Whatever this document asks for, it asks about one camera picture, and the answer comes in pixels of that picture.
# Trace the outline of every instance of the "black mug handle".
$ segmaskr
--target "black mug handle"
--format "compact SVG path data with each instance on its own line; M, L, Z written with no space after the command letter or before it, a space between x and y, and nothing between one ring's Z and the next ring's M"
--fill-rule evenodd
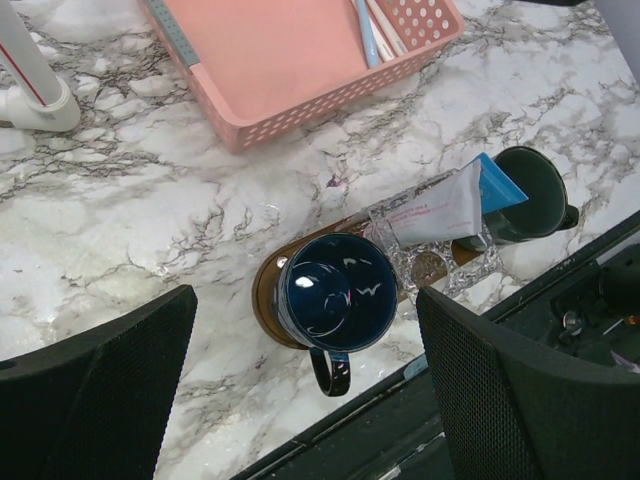
M331 371L324 358L324 351L319 348L309 350L313 373L322 393L328 397L340 397L349 391L351 384L351 370L349 368L349 355L346 353L329 352Z
M578 223L580 223L580 210L573 205L567 205L567 209L564 212L564 219L558 230L569 230L570 228L577 227Z

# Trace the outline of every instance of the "mug rim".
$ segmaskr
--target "mug rim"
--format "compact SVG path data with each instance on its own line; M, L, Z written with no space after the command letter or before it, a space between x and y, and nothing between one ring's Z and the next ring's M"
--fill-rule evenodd
M528 153L532 153L534 155L536 155L539 159L543 160L545 165L547 167L549 167L549 171L552 172L555 176L555 178L558 180L558 185L560 186L560 190L562 191L562 195L564 197L564 206L562 209L562 212L559 215L559 219L558 222L556 223L554 228L548 229L546 230L544 233L540 233L540 232L531 232L531 231L524 231L522 230L520 227L516 227L518 229L518 231L521 231L522 234L526 235L527 238L530 239L534 239L534 238L546 238L549 235L552 235L553 233L558 231L558 227L562 225L562 221L567 213L567 208L569 206L569 194L567 192L567 186L564 183L564 179L562 178L562 175L560 174L560 172L558 171L558 169L556 168L556 166L553 164L553 162L551 161L551 159L549 157L547 157L544 153L540 152L539 150L536 150L533 147L528 147L526 145L513 145L511 147L507 147L504 150L502 150L500 153L498 153L494 158L493 161L496 163L496 165L498 165L498 167L500 167L500 159L501 157L504 158L504 156L513 153L514 151L518 151L518 150L525 150ZM497 212L492 212L488 215L492 215L492 214L499 214L501 215L507 222L509 222L510 225L515 227L515 224L513 223L513 221L507 216L505 215L504 210L508 210L510 207L506 207L502 210L499 210Z
M287 295L288 295L288 286L289 286L289 279L292 275L293 269L296 266L296 261L302 256L302 254L304 254L311 246L313 246L317 241L321 240L321 239L326 239L327 237L342 237L342 238L348 238L348 239L355 239L356 241L366 244L370 247L373 247L373 250L380 256L380 258L383 259L383 262L385 262L387 264L387 266L389 267L389 272L391 273L391 280L393 281L393 302L395 303L395 308L393 309L393 312L389 315L389 318L386 321L386 325L385 327L381 330L381 332L373 337L371 339L370 342L368 342L366 345L361 346L361 347L356 347L356 348L340 348L340 347L334 347L334 346L330 346L328 344L325 344L324 342L319 342L317 339L314 339L313 337L307 335L304 332L304 329L302 328L302 326L300 325L300 322L298 321L298 319L296 318L296 315L294 315L293 311L291 310L291 302L286 302L286 309L287 309L287 313L289 314L289 318L291 318L291 320L294 322L295 326L297 327L297 331L300 335L302 335L305 340L307 342L309 342L311 345L309 348L319 348L322 349L324 351L328 351L328 352L336 352L336 353L353 353L353 352L358 352L360 350L364 350L365 348L368 348L369 346L373 345L374 343L376 343L378 340L380 340L388 331L389 328L391 328L391 325L393 324L393 321L395 320L396 317L396 313L398 310L398 281L396 279L396 274L395 274L395 270L393 269L393 265L391 264L391 261L389 260L389 258L382 252L382 250L380 250L380 248L378 248L378 246L373 243L371 240L369 240L368 238L365 237L361 237L360 235L356 235L354 233L348 233L348 232L332 232L332 233L327 233L324 235L320 235L319 237L314 238L313 240L309 241L308 243L306 243L304 246L302 246L300 249L298 249L289 259L289 261L287 262L287 266L286 268L286 272L283 272L283 288L285 288Z

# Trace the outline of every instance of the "dark green mug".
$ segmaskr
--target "dark green mug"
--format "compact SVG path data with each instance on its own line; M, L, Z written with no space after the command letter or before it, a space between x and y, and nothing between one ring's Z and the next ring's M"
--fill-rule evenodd
M494 158L500 169L529 200L483 216L496 245L543 238L578 225L580 211L569 205L567 188L551 160L529 147L511 147ZM483 251L480 237L457 242L467 250Z

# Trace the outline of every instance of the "blue mug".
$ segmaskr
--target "blue mug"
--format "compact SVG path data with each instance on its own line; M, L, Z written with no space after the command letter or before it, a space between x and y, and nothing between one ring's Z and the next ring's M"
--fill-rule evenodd
M330 397L347 393L348 354L387 332L397 303L387 257L366 238L348 233L317 237L298 250L282 269L273 297L278 323L309 347L320 389Z

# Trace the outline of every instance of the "marble countertop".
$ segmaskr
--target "marble countertop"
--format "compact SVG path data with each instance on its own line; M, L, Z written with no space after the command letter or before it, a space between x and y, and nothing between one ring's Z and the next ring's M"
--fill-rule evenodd
M419 75L232 156L134 0L13 2L83 119L65 134L0 129L0 360L193 285L156 477L229 478L422 352L403 305L353 355L349 395L324 397L307 355L253 317L253 275L284 242L483 150L531 145L582 220L503 249L504 272L459 299L483 311L636 211L639 90L599 14L456 3L465 35Z

